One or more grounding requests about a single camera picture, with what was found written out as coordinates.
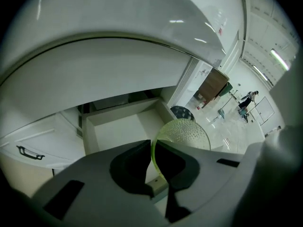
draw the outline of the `cabinet door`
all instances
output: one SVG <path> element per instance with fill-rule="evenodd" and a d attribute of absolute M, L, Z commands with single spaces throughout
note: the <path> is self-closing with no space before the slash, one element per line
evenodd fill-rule
<path fill-rule="evenodd" d="M 72 163 L 71 160 L 46 154 L 23 142 L 10 142 L 2 146 L 0 152 L 15 160 L 46 168 L 62 169 Z"/>

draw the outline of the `person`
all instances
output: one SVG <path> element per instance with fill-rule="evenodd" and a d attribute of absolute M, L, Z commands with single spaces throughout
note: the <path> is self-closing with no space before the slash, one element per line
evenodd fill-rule
<path fill-rule="evenodd" d="M 270 134 L 272 134 L 272 133 L 274 133 L 274 132 L 279 131 L 280 129 L 281 129 L 281 126 L 280 126 L 280 125 L 279 125 L 278 127 L 273 128 L 270 132 L 268 132 L 268 133 L 265 135 L 265 137 L 267 137 L 268 135 L 270 135 Z"/>
<path fill-rule="evenodd" d="M 258 91 L 249 92 L 249 93 L 247 94 L 246 100 L 245 100 L 244 102 L 240 103 L 240 104 L 239 104 L 239 107 L 240 107 L 240 108 L 247 107 L 247 106 L 251 103 L 251 101 L 253 101 L 254 103 L 256 103 L 256 102 L 255 102 L 255 97 L 256 97 L 256 95 L 258 95 L 258 94 L 259 94 Z"/>

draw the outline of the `cabinet handle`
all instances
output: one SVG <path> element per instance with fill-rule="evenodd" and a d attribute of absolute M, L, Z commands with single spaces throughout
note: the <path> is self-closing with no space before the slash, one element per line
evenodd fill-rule
<path fill-rule="evenodd" d="M 31 159 L 34 159 L 34 160 L 42 160 L 43 157 L 45 157 L 44 155 L 39 155 L 37 153 L 34 153 L 28 149 L 25 149 L 23 146 L 17 146 L 18 149 L 19 149 L 19 153 L 25 157 L 28 157 L 28 158 L 31 158 Z M 34 156 L 31 156 L 31 155 L 28 155 L 27 153 L 25 153 L 25 151 L 28 151 L 34 155 L 36 155 L 35 157 Z"/>

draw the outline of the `open drawer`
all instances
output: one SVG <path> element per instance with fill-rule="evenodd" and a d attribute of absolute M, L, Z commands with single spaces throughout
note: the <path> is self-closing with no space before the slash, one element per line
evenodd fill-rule
<path fill-rule="evenodd" d="M 82 116 L 86 155 L 124 144 L 154 140 L 166 123 L 176 119 L 160 98 L 146 99 Z M 147 169 L 146 182 L 156 178 L 153 163 Z"/>

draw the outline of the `tiled floor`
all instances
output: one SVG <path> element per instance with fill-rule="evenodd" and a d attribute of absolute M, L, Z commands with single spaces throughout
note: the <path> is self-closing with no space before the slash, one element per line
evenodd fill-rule
<path fill-rule="evenodd" d="M 238 104 L 232 98 L 223 108 L 224 119 L 218 110 L 231 98 L 230 94 L 216 98 L 205 108 L 197 110 L 199 102 L 193 97 L 186 108 L 194 115 L 196 122 L 202 126 L 211 143 L 211 150 L 244 154 L 247 147 L 248 123 L 238 113 Z"/>

